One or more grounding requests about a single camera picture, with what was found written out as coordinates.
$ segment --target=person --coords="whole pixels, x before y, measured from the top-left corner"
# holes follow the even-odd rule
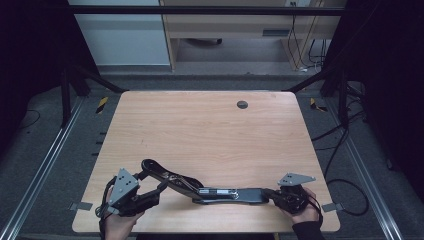
[[[309,194],[311,202],[314,202],[316,195],[310,189],[304,187]],[[323,237],[319,222],[319,214],[315,207],[311,204],[305,208],[300,214],[292,215],[280,209],[284,215],[291,218],[293,223],[293,231],[299,240],[325,240]],[[105,222],[105,237],[106,240],[125,240],[132,231],[137,220],[143,216],[144,212],[133,217],[120,217],[119,215],[110,215]]]

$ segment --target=black sleeve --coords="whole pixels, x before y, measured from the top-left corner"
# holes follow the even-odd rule
[[[296,223],[292,228],[299,240],[325,240],[318,221]]]

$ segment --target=white wall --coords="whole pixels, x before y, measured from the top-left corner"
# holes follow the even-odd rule
[[[158,0],[68,0],[70,5],[159,5]],[[97,65],[170,65],[160,15],[85,15],[76,19]]]

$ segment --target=yellow and black tag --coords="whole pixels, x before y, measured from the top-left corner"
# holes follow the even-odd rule
[[[313,98],[311,98],[311,109],[319,110],[321,112],[327,112],[328,111],[326,107],[317,106],[317,104],[315,103],[315,99],[313,99]]]
[[[97,113],[97,114],[102,114],[102,111],[103,111],[103,108],[104,108],[104,107],[105,107],[105,105],[106,105],[107,99],[108,99],[108,97],[103,97],[103,98],[100,100],[99,106],[97,107],[97,110],[96,110],[96,113]]]

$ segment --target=wooden tabletop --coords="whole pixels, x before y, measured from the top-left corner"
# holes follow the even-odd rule
[[[248,106],[241,109],[239,101]],[[331,198],[297,99],[289,92],[130,91],[122,94],[88,182],[73,229],[98,232],[94,209],[106,183],[125,168],[141,172],[143,159],[196,178],[208,187],[271,188],[286,173],[316,177],[303,184],[321,204]],[[139,194],[159,184],[140,182]],[[265,205],[197,205],[167,188],[160,204],[146,211],[134,232],[290,232],[291,221],[272,201]],[[340,227],[335,212],[324,213],[322,231]]]

